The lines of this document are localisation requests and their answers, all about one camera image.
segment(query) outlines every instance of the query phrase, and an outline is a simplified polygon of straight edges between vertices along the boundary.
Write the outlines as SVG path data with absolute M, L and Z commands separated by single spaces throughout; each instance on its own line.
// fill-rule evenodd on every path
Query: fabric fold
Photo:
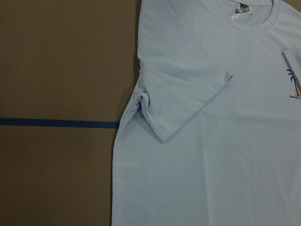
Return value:
M 140 70 L 133 91 L 134 105 L 141 104 L 145 119 L 164 143 L 213 99 L 231 78 L 232 74 L 221 67 L 212 69 L 210 74 L 187 74 L 182 78 Z

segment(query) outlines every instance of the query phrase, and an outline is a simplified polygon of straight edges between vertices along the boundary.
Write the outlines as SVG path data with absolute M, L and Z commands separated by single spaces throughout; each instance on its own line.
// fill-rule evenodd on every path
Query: clothing tag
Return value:
M 251 14 L 251 8 L 247 4 L 239 3 L 239 8 L 235 9 L 235 14 L 231 16 L 233 20 L 236 20 L 239 16 L 247 16 Z

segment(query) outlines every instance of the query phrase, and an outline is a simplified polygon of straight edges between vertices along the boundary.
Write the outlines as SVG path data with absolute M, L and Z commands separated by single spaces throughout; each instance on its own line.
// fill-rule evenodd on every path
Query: short sleeve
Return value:
M 158 139 L 164 143 L 232 78 L 197 44 L 165 0 L 143 0 L 138 28 L 140 73 L 129 115 L 141 106 Z

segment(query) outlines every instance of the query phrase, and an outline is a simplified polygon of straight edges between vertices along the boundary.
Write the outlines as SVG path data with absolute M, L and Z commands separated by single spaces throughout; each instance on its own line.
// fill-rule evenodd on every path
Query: blue stripe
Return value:
M 118 129 L 119 122 L 0 118 L 0 125 Z

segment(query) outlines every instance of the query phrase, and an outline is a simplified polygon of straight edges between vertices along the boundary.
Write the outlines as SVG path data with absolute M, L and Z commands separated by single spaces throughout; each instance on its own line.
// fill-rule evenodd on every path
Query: neckline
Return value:
M 272 11 L 266 21 L 261 24 L 257 25 L 242 25 L 239 24 L 237 21 L 230 18 L 226 15 L 220 7 L 216 4 L 215 0 L 207 0 L 212 14 L 222 20 L 227 26 L 234 28 L 237 31 L 245 32 L 245 33 L 260 33 L 269 30 L 278 18 L 278 14 L 280 11 L 280 2 L 281 0 L 230 0 L 234 2 L 244 3 L 250 6 L 272 6 Z

